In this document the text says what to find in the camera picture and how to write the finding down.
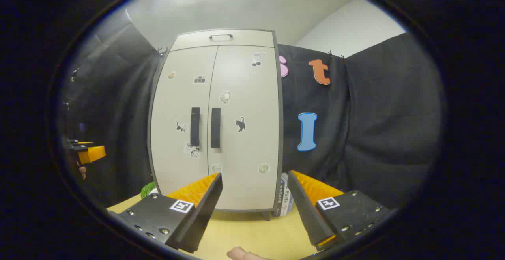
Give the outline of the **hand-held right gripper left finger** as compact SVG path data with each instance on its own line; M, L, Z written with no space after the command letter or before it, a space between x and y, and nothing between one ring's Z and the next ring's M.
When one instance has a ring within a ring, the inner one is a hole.
M122 212L108 214L150 245L193 253L222 190L222 176L216 172L168 195L150 193Z

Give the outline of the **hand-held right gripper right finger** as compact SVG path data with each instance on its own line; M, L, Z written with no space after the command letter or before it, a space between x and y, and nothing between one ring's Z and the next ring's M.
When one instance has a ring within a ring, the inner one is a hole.
M317 251L352 242L391 213L359 190L342 192L294 170L288 172L288 189Z

